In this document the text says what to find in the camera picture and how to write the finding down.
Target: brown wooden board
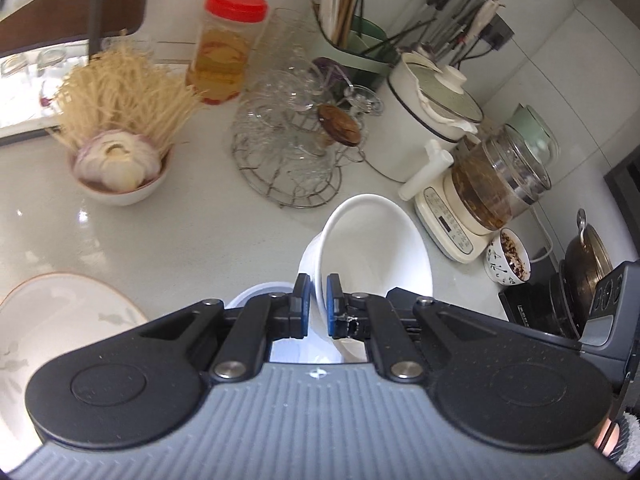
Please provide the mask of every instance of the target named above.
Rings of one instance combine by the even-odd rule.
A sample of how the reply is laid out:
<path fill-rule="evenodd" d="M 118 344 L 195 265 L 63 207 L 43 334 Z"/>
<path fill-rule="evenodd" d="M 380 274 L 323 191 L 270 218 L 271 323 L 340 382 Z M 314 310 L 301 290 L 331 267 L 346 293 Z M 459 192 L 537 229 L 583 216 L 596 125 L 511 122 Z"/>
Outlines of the brown wooden board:
<path fill-rule="evenodd" d="M 102 36 L 140 28 L 146 0 L 104 0 Z M 41 46 L 85 40 L 89 0 L 33 0 L 0 22 L 0 57 Z"/>

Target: garlic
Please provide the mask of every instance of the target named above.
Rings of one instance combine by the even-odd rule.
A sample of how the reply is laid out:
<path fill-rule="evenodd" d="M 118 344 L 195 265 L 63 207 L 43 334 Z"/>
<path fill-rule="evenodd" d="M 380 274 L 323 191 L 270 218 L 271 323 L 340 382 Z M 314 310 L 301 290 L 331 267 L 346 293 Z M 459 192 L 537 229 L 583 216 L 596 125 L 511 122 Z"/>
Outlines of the garlic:
<path fill-rule="evenodd" d="M 160 169 L 158 151 L 145 136 L 108 130 L 80 149 L 74 175 L 112 191 L 127 192 L 155 179 Z"/>

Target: plastic jar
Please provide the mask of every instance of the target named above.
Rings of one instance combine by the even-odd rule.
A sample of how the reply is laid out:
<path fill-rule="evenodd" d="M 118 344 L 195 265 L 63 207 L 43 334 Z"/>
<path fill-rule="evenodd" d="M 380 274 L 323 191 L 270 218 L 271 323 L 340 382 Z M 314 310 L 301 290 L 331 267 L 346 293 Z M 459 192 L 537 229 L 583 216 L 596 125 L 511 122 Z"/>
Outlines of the plastic jar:
<path fill-rule="evenodd" d="M 242 89 L 244 68 L 267 15 L 265 0 L 206 0 L 196 53 L 186 82 L 207 104 L 220 104 Z"/>

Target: white countertop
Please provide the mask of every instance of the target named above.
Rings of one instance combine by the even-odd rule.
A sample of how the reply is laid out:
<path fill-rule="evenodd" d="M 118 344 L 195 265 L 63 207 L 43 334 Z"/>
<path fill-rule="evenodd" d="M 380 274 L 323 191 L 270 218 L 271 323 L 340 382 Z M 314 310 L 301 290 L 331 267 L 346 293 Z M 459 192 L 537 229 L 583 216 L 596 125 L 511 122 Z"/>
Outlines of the white countertop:
<path fill-rule="evenodd" d="M 199 112 L 185 127 L 167 180 L 124 208 L 86 197 L 53 139 L 0 148 L 0 298 L 24 280 L 55 270 L 109 283 L 150 318 L 203 298 L 229 301 L 261 282 L 295 280 L 306 245 L 331 212 L 359 193 L 386 196 L 419 225 L 395 184 L 366 164 L 344 170 L 342 189 L 313 210 L 279 208 L 257 194 L 230 154 L 236 104 Z M 506 319 L 498 285 L 482 260 L 449 260 L 420 226 L 434 296 Z"/>

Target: pot handle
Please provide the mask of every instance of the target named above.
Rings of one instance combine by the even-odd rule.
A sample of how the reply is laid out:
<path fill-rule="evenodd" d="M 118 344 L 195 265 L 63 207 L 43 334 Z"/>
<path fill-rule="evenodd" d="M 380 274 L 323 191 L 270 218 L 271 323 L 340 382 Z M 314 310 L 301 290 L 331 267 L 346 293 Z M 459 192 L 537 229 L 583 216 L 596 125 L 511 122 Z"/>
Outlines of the pot handle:
<path fill-rule="evenodd" d="M 580 245 L 586 247 L 586 243 L 584 242 L 584 231 L 587 228 L 587 213 L 584 212 L 584 209 L 578 209 L 578 217 L 576 221 L 578 223 L 578 232 L 580 233 Z"/>

